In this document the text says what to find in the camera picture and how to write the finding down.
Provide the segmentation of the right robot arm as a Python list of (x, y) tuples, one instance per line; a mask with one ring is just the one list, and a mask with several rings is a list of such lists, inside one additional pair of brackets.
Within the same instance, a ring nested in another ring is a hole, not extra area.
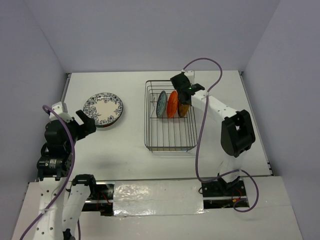
[[(217, 181), (217, 190), (223, 196), (228, 196), (238, 184), (242, 161), (240, 155), (248, 151), (256, 141), (251, 115), (247, 110), (236, 110), (227, 106), (217, 98), (210, 95), (210, 91), (222, 79), (205, 89), (202, 85), (191, 84), (192, 76), (184, 71), (173, 76), (170, 81), (177, 91), (178, 100), (183, 105), (189, 105), (203, 111), (198, 142), (195, 152), (195, 174), (197, 179), (208, 184)], [(207, 117), (220, 124), (220, 145), (225, 153), (225, 159), (220, 165), (216, 177), (203, 179), (199, 173), (199, 156), (202, 135)]]

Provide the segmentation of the speckled white plate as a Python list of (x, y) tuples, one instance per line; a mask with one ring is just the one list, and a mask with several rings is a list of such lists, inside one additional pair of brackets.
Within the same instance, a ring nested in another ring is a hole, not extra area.
[(114, 93), (101, 92), (91, 96), (83, 106), (83, 112), (94, 120), (97, 128), (113, 125), (122, 115), (124, 104)]

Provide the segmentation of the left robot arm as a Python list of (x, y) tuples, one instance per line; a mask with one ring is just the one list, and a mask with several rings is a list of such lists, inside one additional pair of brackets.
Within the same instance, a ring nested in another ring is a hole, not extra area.
[(67, 113), (55, 113), (45, 126), (45, 144), (37, 162), (40, 187), (39, 218), (35, 240), (74, 240), (85, 201), (98, 194), (92, 174), (70, 179), (75, 165), (75, 143), (96, 131), (95, 121), (82, 110), (76, 114), (82, 124)]

